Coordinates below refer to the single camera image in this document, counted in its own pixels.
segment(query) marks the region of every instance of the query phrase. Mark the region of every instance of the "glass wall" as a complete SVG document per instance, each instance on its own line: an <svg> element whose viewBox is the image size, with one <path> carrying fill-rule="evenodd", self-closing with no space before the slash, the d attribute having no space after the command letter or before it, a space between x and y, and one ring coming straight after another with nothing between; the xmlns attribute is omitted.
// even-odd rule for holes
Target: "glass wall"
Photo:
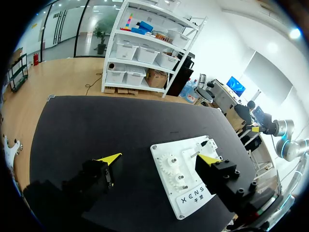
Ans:
<svg viewBox="0 0 309 232"><path fill-rule="evenodd" d="M52 4L44 30L42 60L74 56L78 25L87 0L59 0Z"/></svg>
<svg viewBox="0 0 309 232"><path fill-rule="evenodd" d="M27 61L33 61L33 54L39 54L40 60L40 49L42 40L42 31L44 28L44 23L46 21L46 16L50 6L44 7L32 21L28 24L23 36L20 38L16 49L22 48L23 54L27 53Z"/></svg>
<svg viewBox="0 0 309 232"><path fill-rule="evenodd" d="M77 40L76 56L105 57L107 43L122 3L90 0Z"/></svg>
<svg viewBox="0 0 309 232"><path fill-rule="evenodd" d="M71 57L105 57L122 0L58 0L37 13L18 48L39 61Z"/></svg>

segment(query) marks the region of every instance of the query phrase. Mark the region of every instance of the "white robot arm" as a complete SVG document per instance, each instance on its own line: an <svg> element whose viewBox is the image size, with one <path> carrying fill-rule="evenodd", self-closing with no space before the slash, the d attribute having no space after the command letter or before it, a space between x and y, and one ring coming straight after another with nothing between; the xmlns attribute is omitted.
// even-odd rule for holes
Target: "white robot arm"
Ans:
<svg viewBox="0 0 309 232"><path fill-rule="evenodd" d="M296 157L309 152L309 139L298 141L291 139L294 132L294 122L292 120L275 120L273 123L276 126L273 135L276 137L281 136L276 145L276 153L279 157L292 161Z"/></svg>

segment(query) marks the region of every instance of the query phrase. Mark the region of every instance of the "black mat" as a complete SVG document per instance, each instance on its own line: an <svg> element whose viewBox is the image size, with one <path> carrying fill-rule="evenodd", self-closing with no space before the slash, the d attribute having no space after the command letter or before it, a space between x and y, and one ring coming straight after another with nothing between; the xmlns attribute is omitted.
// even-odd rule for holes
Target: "black mat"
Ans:
<svg viewBox="0 0 309 232"><path fill-rule="evenodd" d="M88 159L123 153L122 177L83 217L118 231L221 231L232 219L218 197L177 220L149 147L201 135L217 153L253 179L244 146L217 109L180 103L112 97L55 97L46 103L31 147L30 182L61 187Z"/></svg>

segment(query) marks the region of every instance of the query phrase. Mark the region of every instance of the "white gear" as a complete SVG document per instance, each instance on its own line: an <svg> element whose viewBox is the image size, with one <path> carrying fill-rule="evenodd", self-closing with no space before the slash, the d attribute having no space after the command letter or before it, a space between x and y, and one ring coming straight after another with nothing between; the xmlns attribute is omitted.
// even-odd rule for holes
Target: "white gear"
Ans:
<svg viewBox="0 0 309 232"><path fill-rule="evenodd" d="M177 173L169 177L169 183L174 187L177 192L183 190L183 186L186 186L184 175L182 173Z"/></svg>
<svg viewBox="0 0 309 232"><path fill-rule="evenodd" d="M177 158L175 158L171 153L161 156L159 158L159 164L161 170L168 175L173 175L179 172Z"/></svg>

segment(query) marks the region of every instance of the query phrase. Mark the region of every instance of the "wooden floor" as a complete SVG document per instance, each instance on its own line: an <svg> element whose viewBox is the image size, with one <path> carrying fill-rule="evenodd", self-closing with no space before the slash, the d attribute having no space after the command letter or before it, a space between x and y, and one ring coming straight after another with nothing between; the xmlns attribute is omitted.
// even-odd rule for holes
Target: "wooden floor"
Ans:
<svg viewBox="0 0 309 232"><path fill-rule="evenodd" d="M14 138L23 144L23 150L14 160L15 176L21 189L29 184L32 139L48 96L85 95L85 84L93 84L100 77L96 74L102 73L103 62L103 58L70 58L40 63L30 68L28 80L17 93L11 93L8 87L2 109L2 133L7 135L10 146L14 145ZM187 103L179 97L162 98L162 93L149 91L139 91L138 96L104 94L101 93L101 80L90 88L88 95Z"/></svg>

